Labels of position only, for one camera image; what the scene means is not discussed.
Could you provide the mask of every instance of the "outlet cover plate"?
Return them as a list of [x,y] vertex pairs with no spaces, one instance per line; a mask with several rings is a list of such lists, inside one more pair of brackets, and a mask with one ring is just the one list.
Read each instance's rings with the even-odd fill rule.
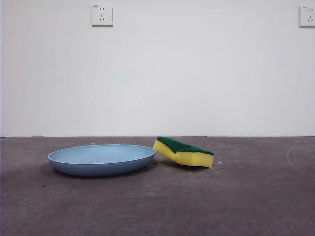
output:
[[91,7],[92,26],[112,26],[113,25],[113,5],[95,4]]
[[300,26],[315,27],[315,6],[300,6]]

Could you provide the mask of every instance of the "gray floor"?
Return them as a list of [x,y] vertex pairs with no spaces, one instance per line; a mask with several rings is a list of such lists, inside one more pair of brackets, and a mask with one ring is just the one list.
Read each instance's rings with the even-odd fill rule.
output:
[[314,236],[315,137],[177,140],[216,153],[212,169],[157,154],[115,177],[58,173],[52,151],[155,138],[1,138],[2,236]]

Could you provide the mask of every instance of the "kitchen sponge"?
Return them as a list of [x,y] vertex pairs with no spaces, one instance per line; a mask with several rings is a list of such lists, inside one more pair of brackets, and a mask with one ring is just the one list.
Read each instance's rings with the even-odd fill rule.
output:
[[166,158],[186,166],[212,167],[214,153],[168,137],[158,137],[153,149]]

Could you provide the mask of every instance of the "plastic plate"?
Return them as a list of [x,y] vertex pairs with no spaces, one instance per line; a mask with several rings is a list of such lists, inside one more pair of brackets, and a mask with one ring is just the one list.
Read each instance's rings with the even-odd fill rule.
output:
[[151,147],[104,144],[70,147],[52,152],[48,160],[63,173],[75,176],[109,176],[136,171],[149,164]]

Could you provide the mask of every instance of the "white wall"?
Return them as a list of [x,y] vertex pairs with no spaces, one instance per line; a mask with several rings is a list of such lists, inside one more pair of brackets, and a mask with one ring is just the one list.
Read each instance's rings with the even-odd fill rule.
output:
[[1,2],[2,136],[315,135],[313,0]]

